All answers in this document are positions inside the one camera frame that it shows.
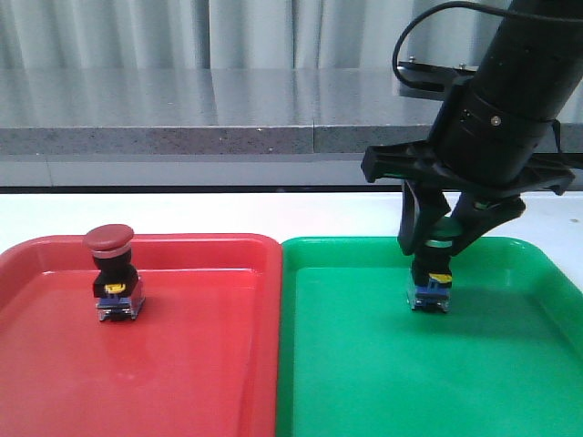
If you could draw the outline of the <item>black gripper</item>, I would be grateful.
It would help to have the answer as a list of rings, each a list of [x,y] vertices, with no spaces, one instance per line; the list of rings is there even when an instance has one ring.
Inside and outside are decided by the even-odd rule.
[[[450,215],[453,257],[488,231],[519,218],[526,204],[515,195],[540,188],[563,194],[575,179],[573,172],[534,154],[549,128],[547,121],[514,116],[459,84],[442,104],[427,139],[368,147],[361,163],[368,182],[403,181],[397,236],[403,254],[413,255],[450,211],[443,189],[462,191]]]

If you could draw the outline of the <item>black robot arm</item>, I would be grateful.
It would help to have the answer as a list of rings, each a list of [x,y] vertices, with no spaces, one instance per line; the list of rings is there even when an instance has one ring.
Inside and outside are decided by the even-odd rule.
[[[403,212],[398,234],[411,255],[443,218],[454,224],[458,254],[489,230],[518,218],[521,195],[539,188],[564,193],[573,181],[560,154],[540,160],[536,147],[557,133],[557,115],[582,78],[582,4],[515,1],[497,9],[502,21],[478,69],[444,85],[408,80],[424,91],[445,91],[427,139],[365,151],[368,181],[399,178]]]

